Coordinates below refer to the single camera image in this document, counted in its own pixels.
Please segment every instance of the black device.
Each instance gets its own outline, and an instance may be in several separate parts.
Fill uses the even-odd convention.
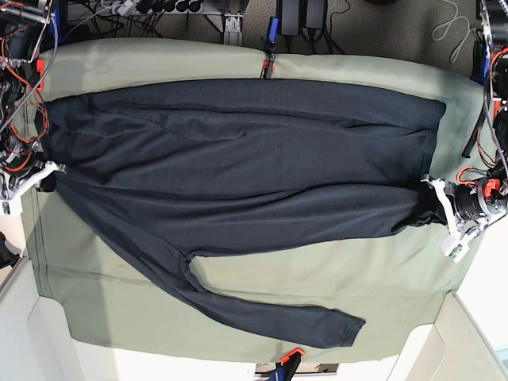
[[[277,18],[279,19],[279,34],[299,36],[302,28],[302,1],[278,0]]]
[[[189,0],[182,0],[176,3],[176,10],[179,12],[185,12],[189,9]]]
[[[326,25],[327,0],[304,0],[303,28],[323,30]]]
[[[193,2],[189,2],[189,11],[190,12],[199,12],[199,10],[201,9],[201,4],[204,1],[205,0],[195,0]]]
[[[165,3],[164,3],[164,10],[166,12],[173,12],[175,10],[175,7],[176,7],[176,2],[178,0],[167,0]]]

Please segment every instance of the light green cloth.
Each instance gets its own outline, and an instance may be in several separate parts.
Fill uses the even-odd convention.
[[[188,41],[91,41],[59,50],[43,96],[52,100],[172,80],[255,78],[264,59],[262,52],[251,49]],[[468,79],[397,60],[292,55],[277,57],[274,76],[355,83],[438,99],[447,109],[431,174],[452,178],[465,163],[460,152],[482,104],[481,87]],[[467,163],[480,165],[475,152]],[[34,191],[23,201],[40,294],[62,304],[76,340],[251,362],[274,361],[295,347],[219,324],[165,294],[116,256],[58,194]],[[412,329],[433,322],[445,294],[456,290],[465,276],[479,240],[464,260],[454,264],[439,249],[446,233],[440,225],[408,228],[394,237],[196,258],[192,268],[216,293],[337,308],[367,321],[351,348],[304,347],[305,362],[380,359],[399,353]]]

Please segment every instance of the dark gray long-sleeve shirt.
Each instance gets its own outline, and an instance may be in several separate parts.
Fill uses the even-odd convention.
[[[69,167],[62,197],[154,284],[233,328],[330,348],[352,345],[364,321],[214,294],[189,263],[418,225],[444,111],[339,83],[161,83],[50,102],[43,145]]]

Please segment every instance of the black clamp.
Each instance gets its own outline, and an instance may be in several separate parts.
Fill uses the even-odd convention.
[[[271,79],[273,70],[275,68],[275,36],[277,35],[277,26],[279,19],[277,17],[270,17],[270,24],[268,25],[267,40],[264,43],[264,52],[268,54],[268,60],[263,63],[263,70],[261,71],[262,79]]]
[[[19,255],[13,254],[6,246],[6,236],[0,233],[0,268],[14,266],[19,261]]]

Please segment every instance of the red wire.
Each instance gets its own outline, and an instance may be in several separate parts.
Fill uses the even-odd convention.
[[[458,182],[459,184],[463,184],[463,185],[475,185],[475,182],[474,182],[474,181],[464,181],[464,180],[462,180],[462,174],[463,174],[465,171],[467,171],[467,170],[469,170],[469,169],[472,169],[472,168],[473,168],[473,166],[468,165],[468,166],[466,166],[466,167],[464,167],[464,168],[460,169],[460,171],[458,171],[458,172],[457,172],[456,179],[457,179],[457,182]]]

